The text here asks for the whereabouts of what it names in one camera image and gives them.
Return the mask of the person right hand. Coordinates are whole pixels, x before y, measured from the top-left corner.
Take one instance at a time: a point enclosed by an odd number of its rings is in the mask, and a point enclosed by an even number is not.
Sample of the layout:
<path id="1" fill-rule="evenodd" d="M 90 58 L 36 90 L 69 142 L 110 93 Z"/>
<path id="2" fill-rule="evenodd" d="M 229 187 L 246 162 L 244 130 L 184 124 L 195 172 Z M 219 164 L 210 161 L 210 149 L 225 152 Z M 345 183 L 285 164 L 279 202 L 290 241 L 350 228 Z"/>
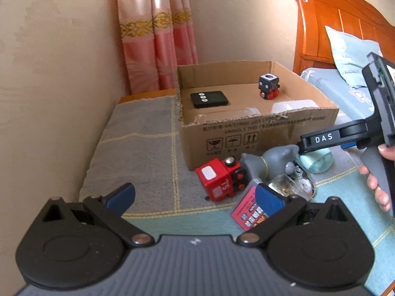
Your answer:
<path id="1" fill-rule="evenodd" d="M 374 191 L 375 201 L 384 212 L 394 216 L 394 146 L 380 144 L 367 148 L 361 156 L 361 174 Z"/>

